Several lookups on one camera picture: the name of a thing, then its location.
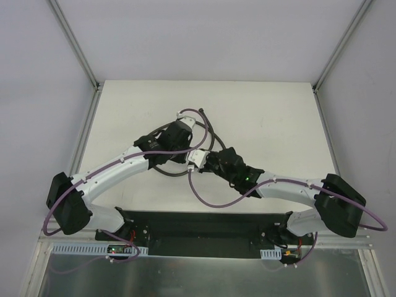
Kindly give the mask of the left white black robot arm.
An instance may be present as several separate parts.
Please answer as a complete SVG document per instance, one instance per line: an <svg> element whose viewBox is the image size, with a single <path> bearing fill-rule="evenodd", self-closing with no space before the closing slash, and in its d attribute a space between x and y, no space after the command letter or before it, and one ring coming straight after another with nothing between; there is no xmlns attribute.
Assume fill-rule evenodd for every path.
<svg viewBox="0 0 396 297"><path fill-rule="evenodd" d="M125 152L98 168L68 177L57 174L46 205L65 235L84 228L109 231L118 241L127 239L131 226L119 208L106 208L93 201L111 187L135 174L162 165L175 151L189 148L195 121L185 117L172 122L158 137L142 136Z"/></svg>

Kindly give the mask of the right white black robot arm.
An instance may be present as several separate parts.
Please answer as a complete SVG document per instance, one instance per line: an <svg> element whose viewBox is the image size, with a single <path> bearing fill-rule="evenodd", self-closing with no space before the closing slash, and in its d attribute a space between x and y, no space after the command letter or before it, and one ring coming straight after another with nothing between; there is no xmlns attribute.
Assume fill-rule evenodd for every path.
<svg viewBox="0 0 396 297"><path fill-rule="evenodd" d="M336 174L324 179L293 179L245 164L234 148L219 152L198 152L196 163L203 172L226 180L243 197L275 198L308 206L302 212L288 212L278 227L285 244L300 236L329 230L344 238L354 238L366 199Z"/></svg>

